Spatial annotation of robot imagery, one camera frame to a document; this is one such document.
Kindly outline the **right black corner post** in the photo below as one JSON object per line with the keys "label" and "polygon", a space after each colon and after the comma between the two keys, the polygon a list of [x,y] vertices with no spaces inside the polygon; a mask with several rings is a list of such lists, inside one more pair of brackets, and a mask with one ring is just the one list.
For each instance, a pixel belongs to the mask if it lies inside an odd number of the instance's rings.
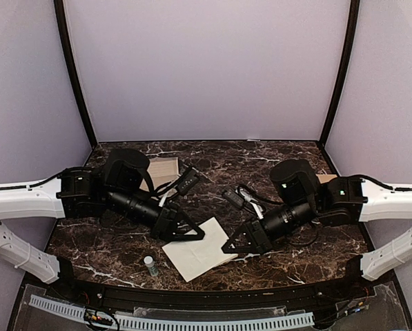
{"label": "right black corner post", "polygon": [[353,44],[355,40],[359,11],[360,0],[351,0],[349,6],[348,20],[346,24],[346,32],[344,36],[344,43],[340,57],[340,64],[338,67],[336,80],[333,87],[333,93],[326,113],[326,118],[324,121],[324,125],[322,127],[322,132],[318,140],[318,144],[321,150],[324,150],[326,147],[329,135],[331,133],[331,129],[334,124],[337,109],[340,104],[340,99],[342,96],[342,91],[344,88],[344,83],[346,81],[346,76],[351,60],[351,53],[353,50]]}

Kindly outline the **small white-capped glue bottle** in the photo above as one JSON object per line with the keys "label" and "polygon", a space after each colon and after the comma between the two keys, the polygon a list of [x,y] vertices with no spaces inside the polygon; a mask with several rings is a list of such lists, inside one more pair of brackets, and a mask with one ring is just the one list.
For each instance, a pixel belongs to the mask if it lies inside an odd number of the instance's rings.
{"label": "small white-capped glue bottle", "polygon": [[159,274],[159,270],[155,264],[155,260],[152,256],[144,257],[144,264],[148,268],[148,271],[152,277],[156,277]]}

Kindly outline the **white letter paper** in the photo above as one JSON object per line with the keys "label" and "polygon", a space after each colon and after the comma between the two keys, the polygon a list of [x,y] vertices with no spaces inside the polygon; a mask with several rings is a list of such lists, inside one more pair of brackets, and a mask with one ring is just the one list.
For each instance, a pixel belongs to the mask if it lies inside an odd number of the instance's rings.
{"label": "white letter paper", "polygon": [[171,242],[162,248],[185,282],[238,256],[223,253],[222,246],[228,241],[228,235],[215,217],[199,227],[205,232],[202,240]]}

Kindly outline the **black corner post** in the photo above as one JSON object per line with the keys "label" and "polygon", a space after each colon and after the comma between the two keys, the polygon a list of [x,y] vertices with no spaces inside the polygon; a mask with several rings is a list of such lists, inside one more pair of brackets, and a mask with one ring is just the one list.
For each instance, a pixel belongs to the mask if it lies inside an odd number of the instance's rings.
{"label": "black corner post", "polygon": [[334,124],[337,109],[340,104],[340,99],[342,96],[342,91],[344,88],[344,83],[346,81],[346,76],[351,60],[351,53],[353,50],[353,44],[355,40],[359,11],[360,0],[351,0],[349,6],[348,20],[346,24],[346,32],[344,36],[344,43],[340,57],[340,64],[338,67],[336,80],[333,87],[333,93],[326,113],[326,118],[324,121],[324,125],[322,127],[322,132],[318,140],[318,144],[321,150],[324,150],[326,147],[329,135],[331,133],[331,129]]}
{"label": "black corner post", "polygon": [[86,106],[84,99],[83,90],[81,88],[79,74],[77,72],[77,67],[75,63],[74,54],[72,51],[72,45],[70,40],[70,33],[68,30],[68,24],[65,13],[65,2],[62,0],[53,1],[55,9],[55,17],[57,22],[57,28],[59,32],[59,38],[61,42],[61,49],[63,52],[63,57],[66,64],[66,69],[68,72],[68,78],[70,80],[72,92],[77,105],[77,110],[79,117],[84,127],[84,132],[88,139],[91,149],[97,147],[98,141],[95,135],[94,128],[92,126],[90,115]]}

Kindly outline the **beige lined stationery sheet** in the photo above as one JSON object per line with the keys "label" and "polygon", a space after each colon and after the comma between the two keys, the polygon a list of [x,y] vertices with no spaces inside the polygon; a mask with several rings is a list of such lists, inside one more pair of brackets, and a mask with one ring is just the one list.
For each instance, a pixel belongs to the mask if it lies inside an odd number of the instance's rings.
{"label": "beige lined stationery sheet", "polygon": [[154,188],[157,188],[161,184],[170,183],[179,177],[178,158],[153,158],[146,170],[153,181]]}

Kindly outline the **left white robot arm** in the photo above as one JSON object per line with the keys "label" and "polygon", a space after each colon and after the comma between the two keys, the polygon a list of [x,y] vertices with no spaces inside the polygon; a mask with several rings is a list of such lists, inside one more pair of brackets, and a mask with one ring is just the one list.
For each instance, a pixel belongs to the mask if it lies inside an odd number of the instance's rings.
{"label": "left white robot arm", "polygon": [[199,241],[205,232],[165,195],[174,189],[185,195],[198,181],[192,167],[172,183],[156,188],[150,159],[138,150],[116,149],[98,168],[73,167],[41,181],[0,184],[0,257],[55,289],[68,301],[82,295],[69,260],[47,254],[20,239],[6,219],[98,218],[110,210],[150,229],[165,242]]}

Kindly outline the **black front frame rail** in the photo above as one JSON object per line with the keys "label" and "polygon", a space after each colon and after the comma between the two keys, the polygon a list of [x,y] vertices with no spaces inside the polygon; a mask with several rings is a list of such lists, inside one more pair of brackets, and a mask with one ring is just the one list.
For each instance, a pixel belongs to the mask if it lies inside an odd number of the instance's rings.
{"label": "black front frame rail", "polygon": [[46,286],[47,293],[92,308],[134,310],[135,308],[180,310],[238,310],[270,307],[331,309],[336,303],[370,298],[372,285],[358,279],[335,279],[307,285],[263,290],[173,291],[127,288],[89,281],[63,281]]}

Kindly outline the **brown kraft envelope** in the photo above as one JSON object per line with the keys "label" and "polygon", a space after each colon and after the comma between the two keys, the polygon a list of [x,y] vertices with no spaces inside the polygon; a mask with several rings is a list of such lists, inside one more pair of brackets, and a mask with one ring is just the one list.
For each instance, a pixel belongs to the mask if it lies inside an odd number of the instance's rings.
{"label": "brown kraft envelope", "polygon": [[317,178],[321,185],[328,183],[329,181],[338,178],[336,174],[317,174]]}

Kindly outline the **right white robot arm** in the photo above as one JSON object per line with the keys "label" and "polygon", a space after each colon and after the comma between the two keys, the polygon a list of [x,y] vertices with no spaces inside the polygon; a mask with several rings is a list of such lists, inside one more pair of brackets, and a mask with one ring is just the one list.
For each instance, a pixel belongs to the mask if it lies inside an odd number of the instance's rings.
{"label": "right white robot arm", "polygon": [[[225,254],[265,254],[273,242],[317,220],[322,226],[412,219],[412,186],[382,183],[357,174],[321,183],[310,163],[289,159],[269,174],[281,199],[275,208],[241,224],[222,246]],[[348,260],[346,277],[337,284],[343,299],[352,299],[364,287],[412,259],[412,226],[382,247]]]}

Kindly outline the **left black corner post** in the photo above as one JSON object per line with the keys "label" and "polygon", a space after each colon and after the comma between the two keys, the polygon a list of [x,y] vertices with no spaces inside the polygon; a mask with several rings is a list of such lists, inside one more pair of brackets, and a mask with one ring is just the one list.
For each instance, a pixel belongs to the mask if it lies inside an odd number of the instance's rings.
{"label": "left black corner post", "polygon": [[55,17],[57,22],[57,28],[59,32],[59,38],[61,42],[61,49],[63,52],[63,57],[66,64],[66,69],[68,72],[68,78],[70,80],[72,92],[77,105],[77,110],[79,117],[84,127],[84,132],[88,139],[91,149],[97,147],[98,141],[95,135],[94,128],[92,126],[90,115],[86,106],[84,99],[83,90],[81,88],[79,74],[77,72],[77,67],[75,63],[74,54],[72,51],[72,45],[70,40],[70,33],[68,30],[68,24],[65,13],[65,2],[62,0],[53,1],[55,9]]}

